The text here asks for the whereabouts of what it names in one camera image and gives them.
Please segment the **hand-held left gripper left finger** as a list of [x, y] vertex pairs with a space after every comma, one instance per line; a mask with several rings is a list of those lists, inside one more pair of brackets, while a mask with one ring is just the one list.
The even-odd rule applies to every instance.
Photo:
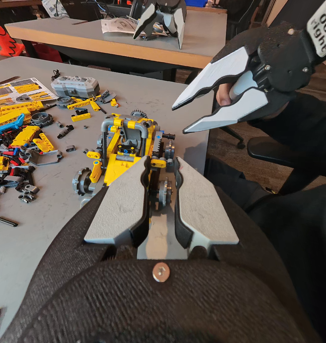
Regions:
[[149, 231], [150, 171], [151, 159], [144, 156], [84, 204], [84, 210], [93, 211], [84, 242], [117, 248], [138, 248], [144, 242]]

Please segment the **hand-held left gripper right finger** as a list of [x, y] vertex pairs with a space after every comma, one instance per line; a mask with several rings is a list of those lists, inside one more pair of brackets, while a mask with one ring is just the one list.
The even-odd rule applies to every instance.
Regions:
[[175, 236], [191, 255], [201, 247], [207, 255], [213, 246], [236, 246], [237, 233], [214, 185], [181, 157], [175, 158]]

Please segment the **yellow toy brick vehicle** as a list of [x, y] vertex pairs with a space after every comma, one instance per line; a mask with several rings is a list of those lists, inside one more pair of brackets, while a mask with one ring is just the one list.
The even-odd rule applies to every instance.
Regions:
[[110, 186], [142, 157], [151, 159], [149, 194], [157, 197], [161, 206], [171, 202], [172, 182], [159, 180], [161, 169], [172, 169], [176, 135], [165, 133], [154, 119], [140, 110], [130, 115], [108, 114], [101, 124], [97, 151], [86, 150], [93, 159], [92, 169], [80, 169], [72, 180], [72, 189], [79, 196], [93, 197], [102, 186]]

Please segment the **person's right forearm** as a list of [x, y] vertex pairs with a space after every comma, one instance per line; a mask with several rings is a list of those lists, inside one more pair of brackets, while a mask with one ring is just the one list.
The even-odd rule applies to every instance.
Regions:
[[280, 114], [248, 122], [280, 144], [326, 159], [326, 102], [298, 93]]

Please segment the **person's right hand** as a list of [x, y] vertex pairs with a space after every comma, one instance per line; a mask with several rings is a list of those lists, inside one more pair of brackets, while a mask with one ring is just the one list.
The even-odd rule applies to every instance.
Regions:
[[232, 100], [229, 96], [229, 92], [233, 86], [233, 83], [225, 83], [225, 84], [220, 84], [217, 94], [216, 94], [216, 100], [217, 103], [222, 107], [222, 106], [227, 106], [230, 105]]

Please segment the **idle grey-fingered gripper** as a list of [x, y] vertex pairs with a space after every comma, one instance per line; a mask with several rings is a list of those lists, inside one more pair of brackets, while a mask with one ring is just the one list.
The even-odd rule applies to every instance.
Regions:
[[136, 39], [142, 32], [152, 35], [153, 25], [160, 22], [169, 34], [178, 40], [179, 49], [182, 49], [185, 21], [187, 15], [184, 0], [150, 0], [138, 20], [133, 34]]

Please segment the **grey curved brick panel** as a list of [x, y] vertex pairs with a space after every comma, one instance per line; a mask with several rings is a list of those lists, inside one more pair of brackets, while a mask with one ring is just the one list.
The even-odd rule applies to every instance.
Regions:
[[63, 156], [61, 151], [51, 151], [39, 154], [33, 150], [27, 150], [26, 155], [28, 156], [29, 163], [35, 166], [45, 166], [58, 163]]

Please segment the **black brick connector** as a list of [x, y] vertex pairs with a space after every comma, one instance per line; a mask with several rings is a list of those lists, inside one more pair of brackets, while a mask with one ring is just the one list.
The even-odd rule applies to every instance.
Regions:
[[73, 125], [67, 125], [64, 127], [64, 129], [58, 134], [57, 138], [62, 139], [65, 137], [68, 133], [70, 133], [72, 130], [74, 130]]

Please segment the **white line-drawing paper sheet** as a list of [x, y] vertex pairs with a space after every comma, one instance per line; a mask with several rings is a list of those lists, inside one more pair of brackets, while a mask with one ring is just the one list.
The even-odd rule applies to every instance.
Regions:
[[101, 19], [102, 33], [134, 34], [138, 21], [132, 18]]

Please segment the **long yellow brick beam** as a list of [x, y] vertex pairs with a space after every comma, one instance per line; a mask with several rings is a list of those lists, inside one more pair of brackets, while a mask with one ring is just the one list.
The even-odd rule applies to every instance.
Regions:
[[84, 101], [77, 101], [73, 104], [67, 105], [67, 109], [72, 110], [74, 108], [81, 108], [83, 106], [91, 104], [91, 102], [96, 102], [98, 99], [95, 97], [88, 98], [87, 100]]

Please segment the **pile of loose toy bricks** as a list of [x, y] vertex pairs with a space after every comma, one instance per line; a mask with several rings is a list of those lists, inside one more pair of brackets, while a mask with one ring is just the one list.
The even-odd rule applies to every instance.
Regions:
[[5, 131], [0, 135], [0, 195], [14, 188], [20, 192], [21, 201], [31, 203], [36, 199], [39, 188], [35, 186], [33, 173], [38, 166], [29, 163], [26, 151], [43, 154], [58, 150], [44, 133], [45, 127], [33, 126], [30, 120], [33, 114], [48, 113], [55, 106], [44, 106], [40, 101], [32, 101], [0, 107], [0, 126], [15, 121], [21, 113], [25, 114], [19, 129]]

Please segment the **grey toy battery box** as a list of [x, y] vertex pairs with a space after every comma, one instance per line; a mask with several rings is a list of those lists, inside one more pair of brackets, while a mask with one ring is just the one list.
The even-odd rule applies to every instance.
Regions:
[[98, 81], [91, 77], [60, 76], [51, 82], [51, 87], [58, 97], [91, 98], [100, 92]]

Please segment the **blue toy brick beam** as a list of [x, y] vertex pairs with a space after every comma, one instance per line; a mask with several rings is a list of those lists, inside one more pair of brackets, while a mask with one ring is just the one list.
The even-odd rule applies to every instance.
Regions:
[[9, 130], [19, 129], [23, 125], [25, 114], [21, 113], [15, 121], [0, 126], [0, 135]]

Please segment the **white printed leaflet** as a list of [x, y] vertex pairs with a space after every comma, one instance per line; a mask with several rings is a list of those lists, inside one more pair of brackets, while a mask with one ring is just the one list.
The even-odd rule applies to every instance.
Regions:
[[51, 18], [69, 18], [60, 0], [42, 0], [42, 5]]

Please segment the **orange traffic cone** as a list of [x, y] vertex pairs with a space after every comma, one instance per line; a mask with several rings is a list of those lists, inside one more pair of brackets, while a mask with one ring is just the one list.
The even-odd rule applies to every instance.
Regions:
[[0, 55], [5, 57], [17, 57], [25, 50], [24, 45], [17, 43], [2, 26], [0, 26], [0, 47]]

